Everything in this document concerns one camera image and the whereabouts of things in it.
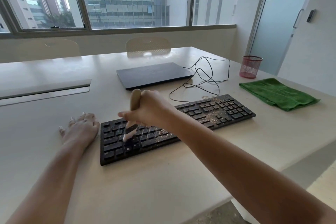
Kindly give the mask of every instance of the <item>chair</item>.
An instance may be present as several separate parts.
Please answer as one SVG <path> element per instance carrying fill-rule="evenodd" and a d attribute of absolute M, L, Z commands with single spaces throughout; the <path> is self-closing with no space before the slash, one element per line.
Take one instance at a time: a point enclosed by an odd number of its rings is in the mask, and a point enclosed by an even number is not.
<path fill-rule="evenodd" d="M 61 38 L 28 39 L 16 48 L 17 61 L 81 56 L 76 42 Z"/>
<path fill-rule="evenodd" d="M 150 51 L 152 55 L 164 55 L 171 51 L 170 42 L 163 37 L 145 36 L 137 37 L 127 41 L 127 56 L 141 57 Z"/>

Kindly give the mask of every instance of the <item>black laptop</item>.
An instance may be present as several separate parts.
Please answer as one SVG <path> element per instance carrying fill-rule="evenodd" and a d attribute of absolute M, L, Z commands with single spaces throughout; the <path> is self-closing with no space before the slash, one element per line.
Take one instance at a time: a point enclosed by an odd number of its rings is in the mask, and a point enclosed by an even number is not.
<path fill-rule="evenodd" d="M 133 90 L 163 82 L 190 78 L 194 72 L 173 62 L 117 70 L 121 83 L 126 90 Z"/>

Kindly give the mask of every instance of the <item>space bar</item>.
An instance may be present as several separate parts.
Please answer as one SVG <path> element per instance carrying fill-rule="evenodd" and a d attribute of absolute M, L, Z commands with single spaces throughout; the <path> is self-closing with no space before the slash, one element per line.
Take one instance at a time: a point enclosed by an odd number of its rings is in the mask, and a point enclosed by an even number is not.
<path fill-rule="evenodd" d="M 173 134 L 167 134 L 167 135 L 164 135 L 164 136 L 158 136 L 157 138 L 141 142 L 141 145 L 142 145 L 143 148 L 146 148 L 146 147 L 149 147 L 149 146 L 151 146 L 153 144 L 161 143 L 163 141 L 167 141 L 167 140 L 170 140 L 170 139 L 173 139 L 173 138 L 176 138 L 176 137 L 177 136 L 175 136 Z"/>

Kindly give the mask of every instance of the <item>green cloth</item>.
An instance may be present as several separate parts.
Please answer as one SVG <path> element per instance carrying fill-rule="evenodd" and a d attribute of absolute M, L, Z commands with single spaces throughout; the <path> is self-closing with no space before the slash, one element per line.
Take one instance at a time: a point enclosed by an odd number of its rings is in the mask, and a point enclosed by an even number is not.
<path fill-rule="evenodd" d="M 313 98 L 302 91 L 283 85 L 275 78 L 240 83 L 239 86 L 265 103 L 275 105 L 284 111 L 295 110 L 320 101 L 320 99 Z"/>

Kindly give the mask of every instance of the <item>white table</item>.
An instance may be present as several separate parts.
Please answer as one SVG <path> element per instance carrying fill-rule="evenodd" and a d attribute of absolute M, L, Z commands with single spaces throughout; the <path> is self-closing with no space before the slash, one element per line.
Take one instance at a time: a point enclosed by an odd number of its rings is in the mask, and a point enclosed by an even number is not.
<path fill-rule="evenodd" d="M 131 58 L 117 53 L 0 64 L 0 89 L 4 90 L 92 79 L 88 93 L 0 107 L 1 222 L 59 149 L 59 125 L 66 126 L 71 116 L 83 111 L 93 112 L 105 122 L 128 109 L 130 92 L 124 90 L 116 69 L 165 62 L 191 66 L 200 56 L 219 58 L 196 48 L 175 48 L 163 56 Z M 210 71 L 206 61 L 199 65 Z M 227 61 L 212 62 L 216 80 L 227 76 L 228 65 Z M 257 116 L 216 133 L 279 171 L 335 139 L 336 98 L 279 79 L 321 98 L 313 106 L 284 112 L 241 89 L 238 84 L 250 80 L 239 77 L 239 68 L 240 64 L 231 62 L 230 78 L 219 84 L 220 94 L 230 94 Z M 259 71 L 257 79 L 269 77 Z M 158 90 L 168 99 L 168 93 L 180 84 L 148 89 Z M 205 83 L 204 87 L 217 92 L 215 85 Z M 180 89 L 173 95 L 188 101 L 211 96 L 200 89 Z M 80 163 L 65 223 L 183 223 L 231 198 L 182 142 L 101 167 L 96 140 Z"/>

